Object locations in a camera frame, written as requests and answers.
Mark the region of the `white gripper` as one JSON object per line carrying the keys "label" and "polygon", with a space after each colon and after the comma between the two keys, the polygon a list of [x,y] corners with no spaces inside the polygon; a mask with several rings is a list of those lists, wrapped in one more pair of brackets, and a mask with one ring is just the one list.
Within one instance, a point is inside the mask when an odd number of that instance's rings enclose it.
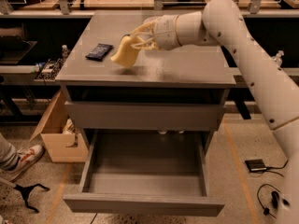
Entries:
{"label": "white gripper", "polygon": [[144,22],[130,33],[131,38],[141,38],[133,42],[131,47],[146,50],[178,48],[180,44],[177,36],[177,19],[178,15],[163,15],[156,20]]}

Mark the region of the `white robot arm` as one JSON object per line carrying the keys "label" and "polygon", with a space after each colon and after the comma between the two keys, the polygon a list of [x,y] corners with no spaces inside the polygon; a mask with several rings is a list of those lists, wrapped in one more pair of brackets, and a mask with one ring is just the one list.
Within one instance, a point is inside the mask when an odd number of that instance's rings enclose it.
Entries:
{"label": "white robot arm", "polygon": [[201,11],[151,19],[131,32],[138,35],[156,49],[216,42],[229,51],[288,160],[276,224],[298,224],[299,88],[251,36],[235,2],[211,0]]}

